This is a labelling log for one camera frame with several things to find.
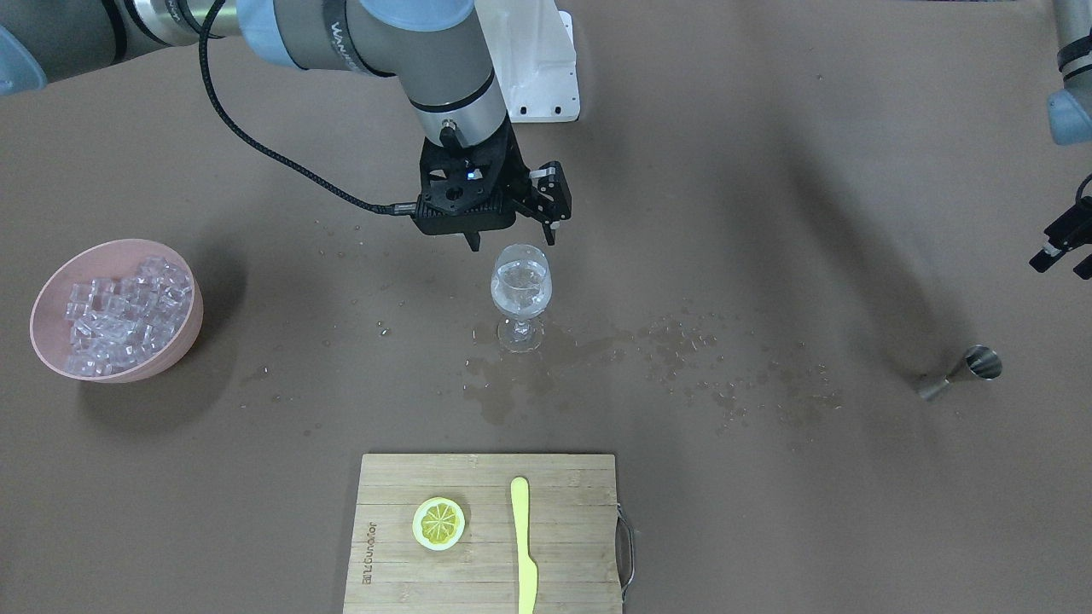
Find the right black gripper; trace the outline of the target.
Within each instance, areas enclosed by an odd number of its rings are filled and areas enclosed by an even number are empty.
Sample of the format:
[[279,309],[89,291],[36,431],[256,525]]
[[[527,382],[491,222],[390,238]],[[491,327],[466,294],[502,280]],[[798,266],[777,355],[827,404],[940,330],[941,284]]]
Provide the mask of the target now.
[[[456,123],[448,119],[441,125],[439,144],[424,142],[417,203],[424,200],[440,212],[456,213],[501,194],[515,212],[538,222],[543,239],[554,247],[561,223],[572,217],[571,190],[562,164],[554,160],[530,172],[508,118],[479,144],[461,145],[458,135]],[[480,232],[463,236],[472,252],[480,252]]]

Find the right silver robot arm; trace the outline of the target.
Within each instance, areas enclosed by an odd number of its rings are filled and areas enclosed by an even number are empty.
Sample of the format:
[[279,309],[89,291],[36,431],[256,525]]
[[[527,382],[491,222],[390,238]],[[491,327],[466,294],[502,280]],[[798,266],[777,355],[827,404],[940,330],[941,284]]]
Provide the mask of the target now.
[[[514,129],[581,113],[573,20],[554,1],[4,1],[1,23],[4,96],[195,45],[227,128],[351,205],[462,235],[472,250],[520,215],[554,245],[572,217],[562,164],[532,170]],[[233,36],[270,64],[396,78],[424,131],[417,197],[372,205],[248,135],[207,66],[207,43]]]

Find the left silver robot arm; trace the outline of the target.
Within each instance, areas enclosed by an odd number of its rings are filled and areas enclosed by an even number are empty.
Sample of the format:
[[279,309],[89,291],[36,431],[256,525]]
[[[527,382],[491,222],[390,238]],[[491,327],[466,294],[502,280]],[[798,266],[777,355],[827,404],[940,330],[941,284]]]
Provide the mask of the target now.
[[1073,145],[1091,140],[1091,3],[1054,1],[1054,28],[1060,49],[1054,58],[1063,86],[1048,97],[1048,123],[1054,143]]

